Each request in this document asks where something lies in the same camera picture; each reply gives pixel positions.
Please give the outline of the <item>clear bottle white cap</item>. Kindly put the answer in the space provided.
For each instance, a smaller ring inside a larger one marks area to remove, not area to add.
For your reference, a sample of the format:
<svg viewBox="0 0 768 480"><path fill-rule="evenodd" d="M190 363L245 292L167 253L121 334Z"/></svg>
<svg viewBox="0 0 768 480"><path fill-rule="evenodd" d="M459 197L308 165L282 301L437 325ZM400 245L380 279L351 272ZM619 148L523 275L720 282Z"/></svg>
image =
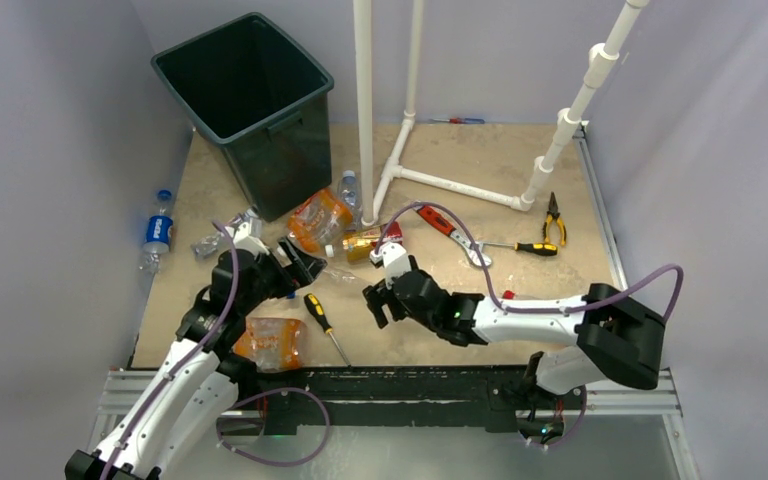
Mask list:
<svg viewBox="0 0 768 480"><path fill-rule="evenodd" d="M354 273L338 268L336 266L328 265L322 272L321 277L330 281L337 282L341 285L352 286L366 286L370 282L362 277L355 275Z"/></svg>

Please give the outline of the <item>red gold label bottle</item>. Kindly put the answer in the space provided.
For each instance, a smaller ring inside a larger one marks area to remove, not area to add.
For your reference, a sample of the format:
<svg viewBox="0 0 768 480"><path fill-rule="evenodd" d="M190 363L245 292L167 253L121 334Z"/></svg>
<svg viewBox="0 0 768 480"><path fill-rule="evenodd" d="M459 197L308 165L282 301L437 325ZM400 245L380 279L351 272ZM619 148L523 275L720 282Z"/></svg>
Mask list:
<svg viewBox="0 0 768 480"><path fill-rule="evenodd" d="M327 258L339 258L351 264L367 261L370 253L379 244L381 232L382 226L375 226L346 233L324 246L325 255Z"/></svg>

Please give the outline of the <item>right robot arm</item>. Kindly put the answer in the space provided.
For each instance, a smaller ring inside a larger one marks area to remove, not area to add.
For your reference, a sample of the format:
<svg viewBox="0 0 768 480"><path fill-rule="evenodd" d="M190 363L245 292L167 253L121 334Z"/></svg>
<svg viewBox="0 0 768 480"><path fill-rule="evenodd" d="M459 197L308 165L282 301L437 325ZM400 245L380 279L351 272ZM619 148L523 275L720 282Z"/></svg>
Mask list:
<svg viewBox="0 0 768 480"><path fill-rule="evenodd" d="M500 300L450 293L413 257L382 263L385 277L363 291L379 327L411 319L456 346L534 341L558 345L532 355L521 381L524 399L544 407L601 380L653 390L659 382L666 319L627 292L593 283L555 300Z"/></svg>

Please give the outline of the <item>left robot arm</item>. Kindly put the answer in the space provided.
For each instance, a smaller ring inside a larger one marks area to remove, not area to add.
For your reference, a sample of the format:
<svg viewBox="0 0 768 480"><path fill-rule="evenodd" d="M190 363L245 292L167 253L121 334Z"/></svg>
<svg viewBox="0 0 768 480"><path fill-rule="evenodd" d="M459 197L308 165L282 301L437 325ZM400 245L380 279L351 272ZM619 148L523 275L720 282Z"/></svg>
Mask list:
<svg viewBox="0 0 768 480"><path fill-rule="evenodd" d="M311 285L327 266L285 238L279 245L288 264L247 236L218 256L149 385L96 447L72 454L66 478L160 479L222 413L255 402L256 366L233 351L247 316Z"/></svg>

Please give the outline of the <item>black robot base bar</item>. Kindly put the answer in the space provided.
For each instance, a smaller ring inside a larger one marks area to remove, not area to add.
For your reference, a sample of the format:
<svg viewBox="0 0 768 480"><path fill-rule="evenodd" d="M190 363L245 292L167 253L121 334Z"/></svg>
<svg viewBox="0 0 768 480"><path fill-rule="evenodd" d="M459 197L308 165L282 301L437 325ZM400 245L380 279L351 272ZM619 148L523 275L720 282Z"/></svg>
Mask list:
<svg viewBox="0 0 768 480"><path fill-rule="evenodd" d="M557 398L526 390L523 365L305 367L232 376L232 397L268 435L300 426L475 427L490 433L528 430L576 414L583 390Z"/></svg>

